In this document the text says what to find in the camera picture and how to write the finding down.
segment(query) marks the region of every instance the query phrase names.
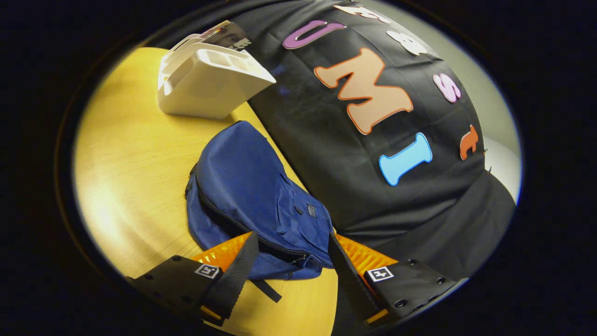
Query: gray wall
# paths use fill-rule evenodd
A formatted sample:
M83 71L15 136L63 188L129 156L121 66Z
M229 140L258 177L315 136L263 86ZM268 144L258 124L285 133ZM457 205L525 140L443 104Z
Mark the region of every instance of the gray wall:
M499 89L479 64L440 30L408 12L377 0L360 0L360 3L394 20L431 46L463 83L479 116L484 137L496 140L521 156L512 115Z

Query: purple letter u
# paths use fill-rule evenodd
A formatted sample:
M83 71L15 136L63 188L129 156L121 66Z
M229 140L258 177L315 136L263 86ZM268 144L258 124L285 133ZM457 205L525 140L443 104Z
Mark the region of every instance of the purple letter u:
M313 28L317 28L319 26L325 26L325 27L323 29L320 29L317 32L309 35L308 37L305 37L305 38L299 40L299 37L301 37L301 35L312 30ZM346 28L346 26L341 25L339 23L329 23L328 24L327 22L322 21L322 20L314 20L314 21L309 22L305 27L302 27L301 29L290 34L284 40L284 43L282 43L282 45L286 49L297 49L297 48L304 46L305 44L315 41L316 39L324 36L325 34L327 34L329 32L332 32L332 31L338 30L338 29L344 29L344 28Z

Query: backpack logo patch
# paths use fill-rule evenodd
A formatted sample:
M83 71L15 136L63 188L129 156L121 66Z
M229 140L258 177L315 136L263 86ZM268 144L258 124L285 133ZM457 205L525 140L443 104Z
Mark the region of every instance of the backpack logo patch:
M315 212L314 206L307 204L307 210L309 211L309 216L317 218L317 213Z

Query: backpack zipper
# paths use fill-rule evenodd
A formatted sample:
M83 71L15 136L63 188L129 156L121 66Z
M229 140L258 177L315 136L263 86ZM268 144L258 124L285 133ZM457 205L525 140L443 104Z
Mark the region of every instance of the backpack zipper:
M213 212L215 212L219 216L223 217L224 219L228 220L229 222L235 224L241 230L244 230L245 233L250 232L250 230L244 224L238 222L234 218L232 218L232 217L228 216L227 214L225 214L224 212L222 212L209 199L207 199L207 197L204 196L203 193L201 192L201 189L199 189L199 185L197 185L197 190L198 190L198 194L199 194L199 199L203 202L203 204L207 205ZM287 254L292 255L292 256L298 256L298 259L295 259L294 261L290 262L290 264L295 265L295 266L296 266L297 262L305 260L309 256L309 254L307 252L305 252L305 251L300 251L299 250L297 252L297 251L289 250L289 249L286 249L286 248L282 248L282 247L278 246L277 244L268 242L267 240L265 240L264 238L262 238L259 235L257 235L257 240L260 243L262 243L262 244L264 244L264 245L266 245L266 246L268 246L268 247L270 247L270 248L272 248L272 249L274 249L276 251L284 252L284 253L287 253Z

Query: backpack strap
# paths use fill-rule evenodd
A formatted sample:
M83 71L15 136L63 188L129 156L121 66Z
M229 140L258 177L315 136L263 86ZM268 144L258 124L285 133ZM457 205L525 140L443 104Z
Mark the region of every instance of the backpack strap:
M268 298L272 299L273 302L278 303L282 298L282 295L278 294L275 289L273 289L265 280L251 280L253 285L259 288Z

